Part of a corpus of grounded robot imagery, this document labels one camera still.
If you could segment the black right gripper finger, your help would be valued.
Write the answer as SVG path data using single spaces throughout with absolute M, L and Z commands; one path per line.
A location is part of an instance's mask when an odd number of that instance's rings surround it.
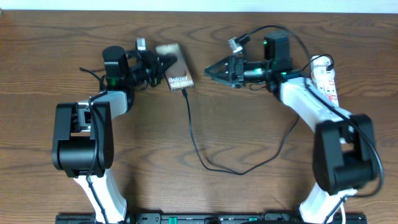
M 230 76 L 227 73 L 205 73 L 207 77 L 210 77 L 212 80 L 219 82 L 226 86 L 231 86 L 233 82 L 230 79 Z
M 229 59 L 224 58 L 205 68 L 205 73 L 225 73 L 229 71 Z

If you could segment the Galaxy smartphone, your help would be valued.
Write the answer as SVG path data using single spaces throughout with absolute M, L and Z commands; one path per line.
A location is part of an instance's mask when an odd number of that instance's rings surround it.
M 170 91 L 177 91 L 195 86 L 192 75 L 186 64 L 182 48 L 179 44 L 158 45 L 155 50 L 159 55 L 175 56 L 177 58 L 177 61 L 165 71 L 165 79 Z

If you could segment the white power strip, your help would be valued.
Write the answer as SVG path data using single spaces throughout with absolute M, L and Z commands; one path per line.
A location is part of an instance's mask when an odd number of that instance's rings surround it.
M 327 67 L 315 67 L 311 69 L 311 78 L 317 90 L 326 96 L 335 106 L 339 106 L 335 85 L 335 70 L 332 60 L 331 65 Z

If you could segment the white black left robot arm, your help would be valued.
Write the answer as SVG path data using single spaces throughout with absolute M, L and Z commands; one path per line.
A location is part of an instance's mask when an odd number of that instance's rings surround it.
M 138 47 L 113 45 L 102 52 L 105 74 L 99 92 L 87 100 L 59 103 L 55 110 L 52 160 L 85 191 L 94 208 L 86 223 L 131 223 L 111 166 L 114 161 L 113 119 L 134 104 L 139 85 L 156 86 L 177 63 L 171 53 L 160 55 Z

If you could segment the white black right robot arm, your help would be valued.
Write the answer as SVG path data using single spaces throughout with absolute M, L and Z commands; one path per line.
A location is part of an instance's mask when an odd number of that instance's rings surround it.
M 365 114 L 351 114 L 335 105 L 317 88 L 305 69 L 294 68 L 290 37 L 285 27 L 274 26 L 263 40 L 264 60 L 249 62 L 244 45 L 250 34 L 229 40 L 233 54 L 205 68 L 222 84 L 241 88 L 263 84 L 281 103 L 293 109 L 314 132 L 312 169 L 315 185 L 299 206 L 302 223 L 332 223 L 337 211 L 358 190 L 378 179 L 376 195 L 384 185 L 384 169 L 376 150 L 373 122 Z

